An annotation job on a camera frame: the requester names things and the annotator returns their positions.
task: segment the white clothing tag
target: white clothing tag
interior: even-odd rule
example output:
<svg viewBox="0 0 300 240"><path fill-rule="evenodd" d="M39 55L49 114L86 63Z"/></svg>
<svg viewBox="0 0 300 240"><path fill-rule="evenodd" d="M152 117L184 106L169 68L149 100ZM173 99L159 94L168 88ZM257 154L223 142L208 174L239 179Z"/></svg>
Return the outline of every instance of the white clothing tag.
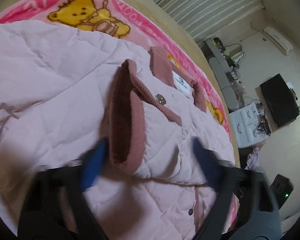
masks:
<svg viewBox="0 0 300 240"><path fill-rule="evenodd" d="M173 74L173 81L175 86L178 87L181 92L185 92L188 95L190 95L189 84L174 71L172 71L172 74Z"/></svg>

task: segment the bear ear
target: bear ear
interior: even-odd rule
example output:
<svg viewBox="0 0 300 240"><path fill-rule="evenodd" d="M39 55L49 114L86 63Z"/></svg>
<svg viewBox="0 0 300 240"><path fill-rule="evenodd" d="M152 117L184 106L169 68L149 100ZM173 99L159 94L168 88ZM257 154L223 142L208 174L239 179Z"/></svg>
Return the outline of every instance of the bear ear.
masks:
<svg viewBox="0 0 300 240"><path fill-rule="evenodd" d="M56 21L58 20L58 12L52 12L48 15L49 20Z"/></svg>

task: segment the beige bed sheet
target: beige bed sheet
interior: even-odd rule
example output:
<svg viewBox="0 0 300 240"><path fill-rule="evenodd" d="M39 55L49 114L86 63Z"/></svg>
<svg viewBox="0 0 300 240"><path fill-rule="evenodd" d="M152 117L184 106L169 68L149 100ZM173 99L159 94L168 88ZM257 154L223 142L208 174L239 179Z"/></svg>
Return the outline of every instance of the beige bed sheet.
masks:
<svg viewBox="0 0 300 240"><path fill-rule="evenodd" d="M18 2L20 0L0 0L0 12L9 7L10 5ZM188 55L189 57L205 72L209 80L211 81L214 88L220 95L223 105L226 107L225 100L223 98L220 87L217 80L210 68L207 60L205 59L203 53L194 42L192 37L179 25L177 24L167 13L165 13L159 6L157 6L152 0L123 0L129 5L133 6L139 12L148 17L151 21L157 24L167 35L169 35ZM236 144L236 139L234 136L231 123L229 122L232 143L234 147L234 157L236 166L240 166L239 162L239 152Z"/></svg>

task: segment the white drawer cabinet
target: white drawer cabinet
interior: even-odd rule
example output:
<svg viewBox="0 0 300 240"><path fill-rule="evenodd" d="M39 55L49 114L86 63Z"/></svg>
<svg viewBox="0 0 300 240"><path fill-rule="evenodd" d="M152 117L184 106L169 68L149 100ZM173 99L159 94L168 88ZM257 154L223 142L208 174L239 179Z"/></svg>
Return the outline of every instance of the white drawer cabinet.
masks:
<svg viewBox="0 0 300 240"><path fill-rule="evenodd" d="M256 104L250 104L229 114L239 148L250 147L268 138L258 131L259 114Z"/></svg>

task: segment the metal button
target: metal button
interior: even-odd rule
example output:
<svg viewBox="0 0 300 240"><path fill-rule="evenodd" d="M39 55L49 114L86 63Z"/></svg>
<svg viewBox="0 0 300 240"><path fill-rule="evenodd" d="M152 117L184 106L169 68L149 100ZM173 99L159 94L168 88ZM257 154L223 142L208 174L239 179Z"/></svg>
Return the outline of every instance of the metal button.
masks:
<svg viewBox="0 0 300 240"><path fill-rule="evenodd" d="M167 103L166 99L162 95L157 94L155 97L157 98L158 102L163 106Z"/></svg>

